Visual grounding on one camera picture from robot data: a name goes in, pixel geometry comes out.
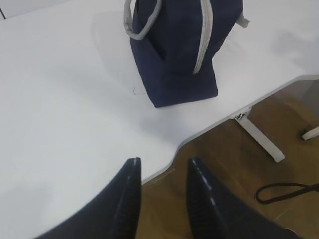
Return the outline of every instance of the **bag handle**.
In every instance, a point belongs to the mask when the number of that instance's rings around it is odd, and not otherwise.
[[[127,35],[129,35],[130,38],[132,38],[134,40],[140,41],[150,31],[152,25],[154,24],[155,20],[157,19],[158,15],[160,13],[162,0],[157,0],[153,13],[149,16],[148,21],[146,22],[144,28],[138,34],[133,32],[133,23],[132,23],[132,15],[131,15],[131,1],[132,0],[125,0],[123,24],[124,24],[125,32],[127,33]]]
[[[285,195],[282,195],[282,196],[278,196],[278,197],[274,197],[274,198],[267,199],[267,200],[262,200],[262,199],[259,198],[259,194],[260,194],[261,191],[263,191],[263,190],[265,190],[267,188],[278,187],[278,186],[297,186],[297,187],[303,187],[303,189],[299,189],[299,190],[294,191],[292,193],[288,193],[288,194],[285,194]],[[308,193],[308,192],[311,192],[311,191],[319,192],[319,183],[316,183],[316,184],[313,184],[313,185],[310,185],[310,186],[306,185],[306,184],[301,184],[301,183],[273,183],[273,184],[269,184],[269,185],[263,186],[260,189],[258,189],[256,191],[255,198],[256,198],[256,200],[259,203],[265,205],[265,204],[270,204],[270,203],[286,200],[286,199],[289,199],[289,198],[293,198],[293,197],[296,197],[296,196],[299,196],[301,194]]]

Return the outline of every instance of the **desk leg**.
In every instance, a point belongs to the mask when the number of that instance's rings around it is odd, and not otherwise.
[[[307,133],[305,133],[303,135],[303,139],[308,140],[308,139],[311,139],[311,138],[314,138],[317,136],[319,136],[319,126],[317,128],[314,128],[314,129],[308,131]]]
[[[284,154],[272,143],[248,118],[250,109],[234,119],[279,163],[285,159]]]

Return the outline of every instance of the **navy blue bag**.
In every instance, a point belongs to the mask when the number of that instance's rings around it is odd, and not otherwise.
[[[218,95],[212,57],[235,22],[246,27],[242,0],[126,0],[124,27],[147,94],[156,108]]]

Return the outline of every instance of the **black cable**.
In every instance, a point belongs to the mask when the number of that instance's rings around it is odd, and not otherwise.
[[[5,20],[6,18],[5,18],[5,15],[4,15],[3,11],[1,10],[1,8],[0,8],[0,13],[1,13],[2,17],[3,17],[4,20]]]
[[[267,199],[267,200],[261,200],[259,198],[259,194],[261,193],[261,191],[267,189],[267,188],[272,188],[272,187],[278,187],[278,186],[297,186],[297,187],[303,187],[302,189],[296,190],[292,193],[288,193],[282,196],[278,196],[278,197],[274,197],[271,199]],[[293,198],[296,196],[299,196],[301,194],[304,193],[308,193],[311,191],[317,191],[319,192],[319,183],[313,184],[313,185],[306,185],[306,184],[301,184],[301,183],[273,183],[273,184],[269,184],[266,186],[261,187],[260,189],[258,189],[256,191],[256,195],[255,198],[257,200],[257,202],[261,203],[261,204],[270,204],[270,203],[274,203],[274,202],[278,202],[278,201],[282,201],[282,200],[286,200],[289,198]]]

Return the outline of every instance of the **desk surface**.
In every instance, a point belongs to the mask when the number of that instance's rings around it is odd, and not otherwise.
[[[219,96],[155,109],[122,26],[123,1],[74,0],[0,22],[0,238],[75,213],[127,158],[142,180],[179,147],[303,75],[319,74],[317,0],[245,1],[213,59]]]

